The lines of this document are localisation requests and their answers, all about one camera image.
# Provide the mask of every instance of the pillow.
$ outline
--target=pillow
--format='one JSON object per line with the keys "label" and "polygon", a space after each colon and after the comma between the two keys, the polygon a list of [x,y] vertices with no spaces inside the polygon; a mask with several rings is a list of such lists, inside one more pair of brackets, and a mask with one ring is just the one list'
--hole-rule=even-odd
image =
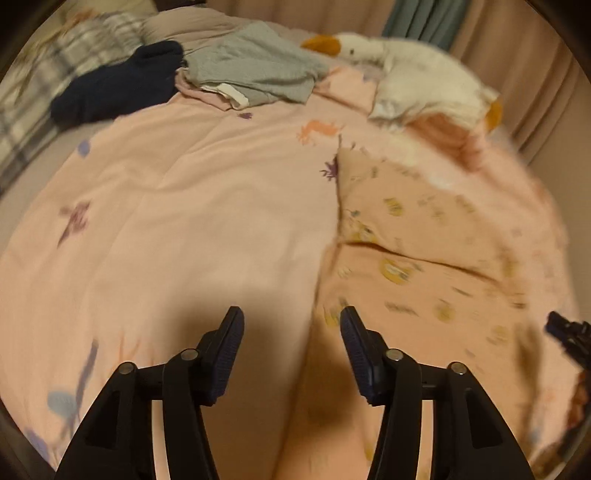
{"label": "pillow", "polygon": [[61,9],[68,19],[88,9],[93,9],[101,14],[129,12],[147,16],[158,13],[152,0],[66,0]]}
{"label": "pillow", "polygon": [[176,40],[187,54],[215,43],[250,22],[211,8],[181,7],[146,19],[143,34],[146,43]]}

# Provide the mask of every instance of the clamp jaw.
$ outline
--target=clamp jaw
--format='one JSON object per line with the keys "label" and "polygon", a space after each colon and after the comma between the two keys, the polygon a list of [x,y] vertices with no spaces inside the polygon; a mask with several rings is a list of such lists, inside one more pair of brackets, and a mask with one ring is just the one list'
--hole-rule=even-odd
{"label": "clamp jaw", "polygon": [[369,480],[414,480],[421,436],[421,402],[434,403],[431,480],[534,480],[511,430],[478,380],[459,362],[418,364],[366,330],[354,307],[340,317],[359,392],[385,406]]}
{"label": "clamp jaw", "polygon": [[155,480],[152,400],[162,400],[171,480],[217,480],[201,406],[224,394],[244,333],[231,307],[217,330],[165,365],[121,364],[68,446],[55,480]]}
{"label": "clamp jaw", "polygon": [[[501,414],[468,368],[418,364],[366,330],[355,308],[340,329],[360,393],[385,406],[369,480],[415,480],[421,402],[434,403],[431,480],[533,480]],[[244,332],[231,307],[218,330],[165,365],[121,364],[84,417],[55,480],[155,480],[152,400],[162,400],[171,480],[219,480],[201,406],[223,395]]]}

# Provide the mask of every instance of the folded gray shirt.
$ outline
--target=folded gray shirt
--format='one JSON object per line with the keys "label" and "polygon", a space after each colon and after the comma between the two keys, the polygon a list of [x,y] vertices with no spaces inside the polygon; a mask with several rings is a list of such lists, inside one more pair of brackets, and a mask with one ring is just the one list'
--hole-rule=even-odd
{"label": "folded gray shirt", "polygon": [[284,40],[263,22],[228,34],[221,43],[186,56],[187,80],[197,87],[227,83],[249,106],[279,99],[305,103],[328,66]]}

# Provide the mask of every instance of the purple print pattern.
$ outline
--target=purple print pattern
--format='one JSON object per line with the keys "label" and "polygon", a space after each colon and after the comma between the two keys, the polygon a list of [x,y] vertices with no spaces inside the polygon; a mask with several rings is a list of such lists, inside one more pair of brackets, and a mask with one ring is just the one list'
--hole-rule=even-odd
{"label": "purple print pattern", "polygon": [[88,219],[86,218],[86,212],[90,207],[90,202],[79,202],[76,207],[62,207],[60,209],[60,215],[69,217],[68,224],[64,233],[62,233],[60,240],[57,243],[59,247],[61,243],[66,240],[71,234],[81,232],[88,225]]}
{"label": "purple print pattern", "polygon": [[332,162],[324,162],[324,165],[326,165],[326,168],[324,170],[320,170],[320,173],[322,173],[324,178],[332,181],[332,179],[335,179],[339,174],[339,164],[336,161],[336,157]]}

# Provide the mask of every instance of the dark blue sweater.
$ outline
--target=dark blue sweater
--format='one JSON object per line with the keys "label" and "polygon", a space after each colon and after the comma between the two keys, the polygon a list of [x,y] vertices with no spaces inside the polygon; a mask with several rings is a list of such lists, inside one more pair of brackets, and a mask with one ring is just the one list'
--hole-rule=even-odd
{"label": "dark blue sweater", "polygon": [[51,103],[60,128],[96,122],[165,103],[176,93],[174,77],[183,48],[172,40],[138,48],[125,62],[74,79]]}

